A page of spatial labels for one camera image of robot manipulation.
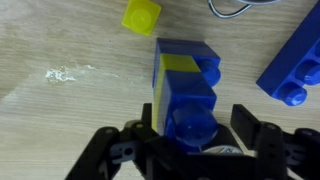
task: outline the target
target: lego brick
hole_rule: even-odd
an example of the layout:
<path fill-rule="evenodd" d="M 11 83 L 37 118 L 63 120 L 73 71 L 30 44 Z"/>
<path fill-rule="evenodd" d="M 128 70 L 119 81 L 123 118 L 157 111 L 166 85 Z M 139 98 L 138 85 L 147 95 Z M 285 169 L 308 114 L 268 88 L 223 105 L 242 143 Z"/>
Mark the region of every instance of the lego brick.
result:
<path fill-rule="evenodd" d="M 288 106 L 307 98 L 304 85 L 320 83 L 320 1 L 257 80 L 271 97 Z"/>
<path fill-rule="evenodd" d="M 161 90 L 165 71 L 175 70 L 185 72 L 200 72 L 200 69 L 198 68 L 191 56 L 162 54 L 159 58 L 161 59 L 159 61 L 159 70 L 157 71 L 159 78 L 157 79 L 156 86 L 154 87 L 154 106 L 152 113 L 153 129 L 156 129 L 159 102 L 161 99 Z"/>
<path fill-rule="evenodd" d="M 197 63 L 210 86 L 216 85 L 221 77 L 219 71 L 220 57 L 204 42 L 157 39 L 153 87 L 158 75 L 159 59 L 161 54 L 188 55 Z"/>
<path fill-rule="evenodd" d="M 149 0 L 129 0 L 122 25 L 149 36 L 154 29 L 161 6 Z"/>
<path fill-rule="evenodd" d="M 208 143 L 218 128 L 212 115 L 216 99 L 200 72 L 167 70 L 158 114 L 163 129 L 158 128 L 158 132 L 184 147 Z"/>

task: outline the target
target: lego stud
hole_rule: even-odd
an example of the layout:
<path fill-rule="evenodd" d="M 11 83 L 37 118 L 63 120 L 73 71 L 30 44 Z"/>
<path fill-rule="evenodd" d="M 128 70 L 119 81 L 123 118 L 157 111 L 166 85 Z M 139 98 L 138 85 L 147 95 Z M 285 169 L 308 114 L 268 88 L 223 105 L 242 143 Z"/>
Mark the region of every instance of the lego stud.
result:
<path fill-rule="evenodd" d="M 212 63 L 212 61 L 201 60 L 197 62 L 197 65 L 207 80 L 209 86 L 213 87 L 219 82 L 221 78 L 221 72 L 219 68 Z"/>
<path fill-rule="evenodd" d="M 320 42 L 318 42 L 318 44 L 316 45 L 315 55 L 320 57 Z"/>
<path fill-rule="evenodd" d="M 184 103 L 172 115 L 176 139 L 189 146 L 198 147 L 210 142 L 218 130 L 212 112 L 198 102 Z"/>
<path fill-rule="evenodd" d="M 122 25 L 149 36 L 160 14 L 161 7 L 149 0 L 129 0 Z"/>
<path fill-rule="evenodd" d="M 288 106 L 298 106 L 307 98 L 307 91 L 294 83 L 282 86 L 278 94 L 279 98 Z"/>
<path fill-rule="evenodd" d="M 303 81 L 309 86 L 317 85 L 320 83 L 320 64 L 309 60 L 297 68 L 296 78 Z"/>

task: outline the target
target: blue lego brick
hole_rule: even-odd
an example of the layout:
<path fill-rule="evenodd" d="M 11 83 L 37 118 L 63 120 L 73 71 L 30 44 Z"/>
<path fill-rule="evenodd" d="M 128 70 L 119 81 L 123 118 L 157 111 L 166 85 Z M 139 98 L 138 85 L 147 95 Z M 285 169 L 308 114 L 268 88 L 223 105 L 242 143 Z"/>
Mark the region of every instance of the blue lego brick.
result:
<path fill-rule="evenodd" d="M 218 124 L 212 110 L 217 96 L 199 72 L 167 70 L 158 123 L 163 134 L 188 152 L 212 140 Z"/>
<path fill-rule="evenodd" d="M 153 87 L 158 75 L 161 54 L 192 56 L 211 87 L 216 85 L 220 80 L 220 57 L 207 44 L 199 41 L 158 38 L 154 63 Z"/>
<path fill-rule="evenodd" d="M 257 80 L 271 97 L 288 106 L 302 104 L 306 85 L 320 83 L 320 1 Z"/>

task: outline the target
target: wooden table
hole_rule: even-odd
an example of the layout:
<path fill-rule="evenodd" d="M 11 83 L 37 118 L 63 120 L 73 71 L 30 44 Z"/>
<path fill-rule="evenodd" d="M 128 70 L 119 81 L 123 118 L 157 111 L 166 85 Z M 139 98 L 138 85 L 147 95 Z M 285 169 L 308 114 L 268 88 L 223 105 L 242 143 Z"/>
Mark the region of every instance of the wooden table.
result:
<path fill-rule="evenodd" d="M 222 57 L 220 123 L 241 103 L 288 132 L 320 130 L 319 86 L 287 107 L 255 84 L 316 2 L 286 0 L 224 20 L 204 0 L 158 0 L 161 15 L 145 37 L 121 26 L 125 0 L 0 0 L 0 179 L 63 179 L 99 127 L 139 119 L 153 100 L 156 37 L 205 41 Z M 117 179 L 141 177 L 125 164 Z"/>

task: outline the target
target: yellow lego brick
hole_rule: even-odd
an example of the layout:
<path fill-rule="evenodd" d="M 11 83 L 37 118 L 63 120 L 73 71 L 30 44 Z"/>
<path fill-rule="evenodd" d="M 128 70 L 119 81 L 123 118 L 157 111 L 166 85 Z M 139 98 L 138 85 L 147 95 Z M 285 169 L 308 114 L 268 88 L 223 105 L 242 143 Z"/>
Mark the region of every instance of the yellow lego brick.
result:
<path fill-rule="evenodd" d="M 149 0 L 129 0 L 122 25 L 149 36 L 156 24 L 161 6 Z"/>
<path fill-rule="evenodd" d="M 160 100 L 162 96 L 162 83 L 166 70 L 182 71 L 182 72 L 201 72 L 198 65 L 191 56 L 161 54 L 159 62 L 158 78 L 155 84 L 154 105 L 152 108 L 152 128 L 158 131 Z"/>

